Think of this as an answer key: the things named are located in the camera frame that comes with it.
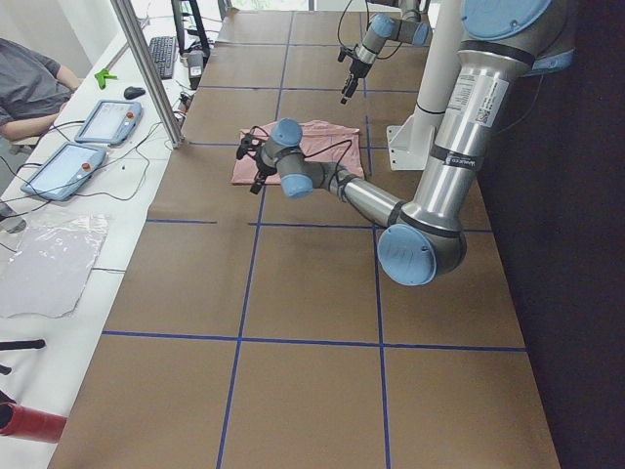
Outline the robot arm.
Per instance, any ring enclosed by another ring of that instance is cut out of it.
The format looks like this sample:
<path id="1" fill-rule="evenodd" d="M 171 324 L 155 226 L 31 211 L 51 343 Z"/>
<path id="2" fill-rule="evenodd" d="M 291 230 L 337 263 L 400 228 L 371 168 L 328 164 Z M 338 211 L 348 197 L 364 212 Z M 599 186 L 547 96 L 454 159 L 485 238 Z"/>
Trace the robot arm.
<path id="1" fill-rule="evenodd" d="M 422 175 L 409 201 L 372 185 L 338 162 L 316 162 L 301 147 L 294 120 L 277 121 L 267 134 L 251 128 L 237 158 L 257 167 L 251 190 L 277 176 L 283 193 L 301 198 L 316 189 L 334 193 L 380 225 L 378 259 L 395 282 L 422 285 L 457 268 L 466 253 L 459 213 L 484 162 L 486 147 L 514 83 L 570 65 L 577 5 L 573 1 L 444 1 L 434 23 L 428 6 L 399 1 L 399 18 L 377 14 L 361 42 L 342 48 L 350 98 L 388 41 L 427 46 L 417 102 L 405 123 L 389 131 L 389 147 Z"/>
<path id="2" fill-rule="evenodd" d="M 398 45 L 422 47 L 430 35 L 429 21 L 423 19 L 429 11 L 430 1 L 373 1 L 373 4 L 399 9 L 400 17 L 392 18 L 385 13 L 375 14 L 368 23 L 363 38 L 353 48 L 343 44 L 340 33 L 337 33 L 341 45 L 338 62 L 342 63 L 345 58 L 352 61 L 341 91 L 342 105 L 354 95 L 359 82 L 367 76 L 389 40 Z"/>

